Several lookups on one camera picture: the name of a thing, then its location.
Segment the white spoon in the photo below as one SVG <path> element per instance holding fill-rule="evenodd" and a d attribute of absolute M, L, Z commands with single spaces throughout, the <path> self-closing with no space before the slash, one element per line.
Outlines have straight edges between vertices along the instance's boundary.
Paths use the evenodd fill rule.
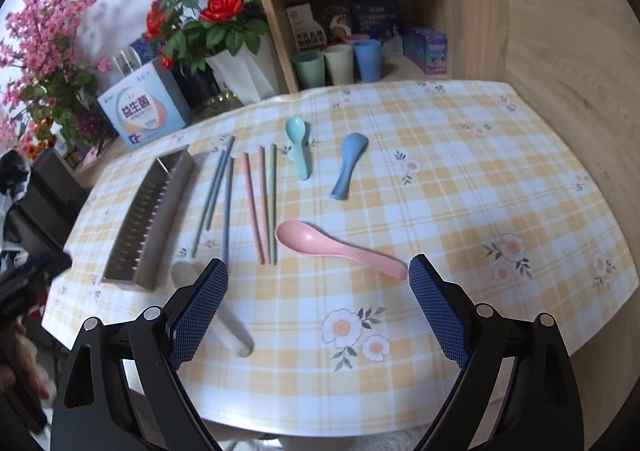
<path fill-rule="evenodd" d="M 171 266 L 171 278 L 176 287 L 193 284 L 198 272 L 186 261 L 177 261 Z M 213 333 L 235 356 L 248 357 L 254 350 L 254 339 L 246 327 L 223 301 L 213 321 Z"/>

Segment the pink spoon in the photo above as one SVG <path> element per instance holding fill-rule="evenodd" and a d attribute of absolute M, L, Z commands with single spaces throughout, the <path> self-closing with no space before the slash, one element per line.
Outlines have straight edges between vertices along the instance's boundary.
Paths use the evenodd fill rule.
<path fill-rule="evenodd" d="M 407 266 L 401 261 L 371 249 L 362 249 L 329 237 L 311 224 L 286 220 L 274 231 L 277 241 L 286 249 L 303 256 L 343 258 L 371 268 L 396 280 L 407 278 Z"/>

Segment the blue chopstick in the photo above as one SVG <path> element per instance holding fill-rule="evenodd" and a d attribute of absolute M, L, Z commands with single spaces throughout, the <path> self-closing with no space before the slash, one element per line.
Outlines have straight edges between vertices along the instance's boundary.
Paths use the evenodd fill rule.
<path fill-rule="evenodd" d="M 221 181 L 222 181 L 222 178 L 224 177 L 224 172 L 226 171 L 226 167 L 228 164 L 228 160 L 230 158 L 234 141 L 235 141 L 235 137 L 230 136 L 229 139 L 227 140 L 226 145 L 222 149 L 220 154 L 220 159 L 218 160 L 216 174 L 213 182 L 213 190 L 212 190 L 212 193 L 210 193 L 209 205 L 208 205 L 207 214 L 205 217 L 206 230 L 209 230 L 210 227 L 212 226 L 213 217 L 215 214 L 215 208 L 216 208 L 218 195 L 219 195 L 219 190 L 221 187 Z"/>
<path fill-rule="evenodd" d="M 229 157 L 226 170 L 226 186 L 224 187 L 224 217 L 222 217 L 222 260 L 226 265 L 229 264 L 230 254 L 230 219 L 231 219 L 231 201 L 233 186 L 233 166 L 234 159 Z"/>

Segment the green chopstick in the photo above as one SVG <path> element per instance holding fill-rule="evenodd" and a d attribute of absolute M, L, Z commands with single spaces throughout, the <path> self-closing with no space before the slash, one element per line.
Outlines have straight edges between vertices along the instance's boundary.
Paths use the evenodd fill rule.
<path fill-rule="evenodd" d="M 198 243 L 200 243 L 200 237 L 204 228 L 204 223 L 205 223 L 205 219 L 206 219 L 206 215 L 207 215 L 207 211 L 209 208 L 209 203 L 212 200 L 212 195 L 214 193 L 214 188 L 215 188 L 215 182 L 217 181 L 218 178 L 218 174 L 221 171 L 221 166 L 222 166 L 222 162 L 224 161 L 224 156 L 226 155 L 226 149 L 225 148 L 221 148 L 220 152 L 219 152 L 219 156 L 217 159 L 217 164 L 216 164 L 216 168 L 214 171 L 214 175 L 213 175 L 213 179 L 212 181 L 209 183 L 209 187 L 207 190 L 207 194 L 205 197 L 205 204 L 204 204 L 204 209 L 201 213 L 201 218 L 200 220 L 198 220 L 198 227 L 196 228 L 196 232 L 195 232 L 195 237 L 194 237 L 194 241 L 193 241 L 193 245 L 192 245 L 192 249 L 191 249 L 191 258 L 195 258 L 196 253 L 198 252 Z"/>
<path fill-rule="evenodd" d="M 270 236 L 270 263 L 277 262 L 277 242 L 274 236 L 276 229 L 276 176 L 277 176 L 277 145 L 270 144 L 269 148 L 269 236 Z"/>

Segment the pink chopstick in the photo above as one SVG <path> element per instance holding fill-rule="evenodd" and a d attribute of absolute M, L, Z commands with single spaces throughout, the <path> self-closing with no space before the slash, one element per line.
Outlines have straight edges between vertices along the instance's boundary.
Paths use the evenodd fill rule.
<path fill-rule="evenodd" d="M 256 253 L 257 262 L 260 265 L 265 263 L 264 252 L 262 251 L 262 239 L 260 238 L 256 204 L 253 190 L 252 171 L 250 170 L 250 156 L 248 153 L 243 153 L 243 170 L 245 178 L 245 191 L 247 196 L 248 212 L 250 213 L 250 225 L 252 226 L 254 247 Z"/>
<path fill-rule="evenodd" d="M 259 189 L 260 189 L 260 220 L 262 220 L 262 248 L 264 249 L 265 262 L 271 263 L 269 240 L 269 210 L 266 181 L 266 152 L 263 146 L 258 148 L 259 164 Z"/>

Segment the teal spoon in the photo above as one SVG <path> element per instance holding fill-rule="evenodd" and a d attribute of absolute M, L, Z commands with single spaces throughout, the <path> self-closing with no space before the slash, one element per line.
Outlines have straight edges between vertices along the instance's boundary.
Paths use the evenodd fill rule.
<path fill-rule="evenodd" d="M 289 118 L 285 123 L 285 134 L 291 143 L 291 155 L 297 177 L 300 181 L 305 181 L 310 176 L 304 151 L 307 138 L 306 122 L 298 116 Z"/>

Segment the blue spoon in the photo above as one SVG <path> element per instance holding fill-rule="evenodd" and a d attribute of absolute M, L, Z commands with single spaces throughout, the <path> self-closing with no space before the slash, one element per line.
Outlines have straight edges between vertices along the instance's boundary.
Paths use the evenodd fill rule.
<path fill-rule="evenodd" d="M 368 147 L 369 140 L 359 132 L 349 133 L 342 143 L 342 169 L 330 197 L 333 200 L 345 200 L 348 195 L 352 173 L 360 156 Z"/>

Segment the steel utensil tray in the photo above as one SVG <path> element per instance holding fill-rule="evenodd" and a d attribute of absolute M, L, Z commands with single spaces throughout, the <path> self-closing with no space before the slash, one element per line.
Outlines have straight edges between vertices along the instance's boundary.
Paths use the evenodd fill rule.
<path fill-rule="evenodd" d="M 153 160 L 122 220 L 103 271 L 104 283 L 155 289 L 168 234 L 194 168 L 186 148 Z"/>

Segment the yellow plaid tablecloth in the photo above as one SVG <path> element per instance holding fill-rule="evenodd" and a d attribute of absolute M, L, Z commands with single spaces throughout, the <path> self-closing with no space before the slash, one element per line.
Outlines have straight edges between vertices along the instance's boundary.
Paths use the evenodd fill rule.
<path fill-rule="evenodd" d="M 506 318 L 549 313 L 588 343 L 638 289 L 586 168 L 504 82 L 308 90 L 168 134 L 108 165 L 67 242 L 44 328 L 160 306 L 227 263 L 222 304 L 179 375 L 201 416 L 302 437 L 429 422 L 459 369 L 416 302 L 424 255 Z"/>

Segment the light blue probiotics box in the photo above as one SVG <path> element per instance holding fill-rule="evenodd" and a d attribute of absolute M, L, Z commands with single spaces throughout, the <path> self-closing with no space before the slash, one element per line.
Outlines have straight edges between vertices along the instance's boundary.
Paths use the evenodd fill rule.
<path fill-rule="evenodd" d="M 160 60 L 144 64 L 106 90 L 99 104 L 129 150 L 190 124 L 190 107 Z"/>

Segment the gold rimmed glass dish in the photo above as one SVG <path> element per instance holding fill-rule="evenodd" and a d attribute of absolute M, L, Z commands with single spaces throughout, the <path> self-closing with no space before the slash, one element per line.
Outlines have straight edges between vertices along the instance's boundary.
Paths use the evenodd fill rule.
<path fill-rule="evenodd" d="M 201 122 L 202 120 L 234 111 L 242 106 L 243 103 L 238 97 L 232 91 L 227 90 L 198 104 L 192 110 L 191 118 L 193 122 Z"/>

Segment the pink blossom plant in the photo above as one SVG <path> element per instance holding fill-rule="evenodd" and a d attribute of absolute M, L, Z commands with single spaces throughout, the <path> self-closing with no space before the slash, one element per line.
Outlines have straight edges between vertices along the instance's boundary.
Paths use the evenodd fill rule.
<path fill-rule="evenodd" d="M 1 86 L 1 148 L 32 162 L 64 140 L 98 153 L 115 137 L 98 103 L 99 76 L 109 60 L 85 62 L 76 40 L 86 12 L 98 0 L 22 0 L 4 19 L 1 67 L 17 76 Z"/>

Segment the white folded vase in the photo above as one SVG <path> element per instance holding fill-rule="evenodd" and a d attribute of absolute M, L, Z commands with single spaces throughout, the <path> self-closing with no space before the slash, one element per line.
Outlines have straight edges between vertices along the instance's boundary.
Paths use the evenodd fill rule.
<path fill-rule="evenodd" d="M 276 61 L 269 34 L 262 36 L 257 54 L 243 44 L 236 55 L 224 50 L 206 59 L 218 87 L 234 93 L 243 105 L 256 104 L 281 93 Z"/>

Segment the green cup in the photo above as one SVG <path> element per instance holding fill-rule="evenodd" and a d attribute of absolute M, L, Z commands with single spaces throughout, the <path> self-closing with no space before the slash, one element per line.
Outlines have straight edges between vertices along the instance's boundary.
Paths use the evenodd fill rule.
<path fill-rule="evenodd" d="M 326 85 L 324 55 L 320 51 L 299 52 L 294 56 L 293 63 L 300 88 L 312 89 Z"/>

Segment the purple small box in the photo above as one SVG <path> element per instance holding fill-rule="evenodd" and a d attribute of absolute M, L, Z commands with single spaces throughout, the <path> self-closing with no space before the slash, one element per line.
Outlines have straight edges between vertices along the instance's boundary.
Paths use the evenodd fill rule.
<path fill-rule="evenodd" d="M 404 55 L 427 75 L 443 75 L 448 67 L 448 38 L 434 28 L 408 25 Z"/>

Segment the red rose bouquet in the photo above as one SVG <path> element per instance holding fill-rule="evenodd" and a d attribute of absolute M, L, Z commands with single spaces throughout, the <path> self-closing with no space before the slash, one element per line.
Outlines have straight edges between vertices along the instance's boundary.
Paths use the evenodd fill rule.
<path fill-rule="evenodd" d="M 269 32 L 262 0 L 153 0 L 145 24 L 143 37 L 162 67 L 193 73 L 223 51 L 258 53 Z"/>

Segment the beige cup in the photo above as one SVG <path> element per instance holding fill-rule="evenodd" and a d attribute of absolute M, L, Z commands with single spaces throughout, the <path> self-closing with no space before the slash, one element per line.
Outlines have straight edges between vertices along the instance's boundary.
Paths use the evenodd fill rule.
<path fill-rule="evenodd" d="M 348 44 L 334 44 L 322 51 L 334 86 L 352 85 L 354 82 L 354 52 Z"/>

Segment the blue cup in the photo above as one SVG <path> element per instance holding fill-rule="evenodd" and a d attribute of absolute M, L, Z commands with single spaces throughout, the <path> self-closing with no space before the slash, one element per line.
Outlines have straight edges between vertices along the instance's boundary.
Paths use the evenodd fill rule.
<path fill-rule="evenodd" d="M 354 48 L 360 79 L 363 82 L 377 82 L 382 74 L 382 44 L 377 39 L 356 41 Z"/>

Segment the white label snack package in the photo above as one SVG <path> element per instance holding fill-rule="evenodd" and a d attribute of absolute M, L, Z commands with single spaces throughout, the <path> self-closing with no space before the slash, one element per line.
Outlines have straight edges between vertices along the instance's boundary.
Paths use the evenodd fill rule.
<path fill-rule="evenodd" d="M 286 14 L 298 52 L 322 49 L 326 45 L 326 32 L 314 19 L 310 3 L 288 7 Z"/>

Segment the dark blue box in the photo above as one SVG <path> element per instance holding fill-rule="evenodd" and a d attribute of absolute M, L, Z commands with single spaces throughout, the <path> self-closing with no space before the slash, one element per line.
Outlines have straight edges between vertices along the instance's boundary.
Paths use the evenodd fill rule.
<path fill-rule="evenodd" d="M 388 41 L 400 35 L 399 0 L 352 0 L 352 25 L 357 34 Z"/>

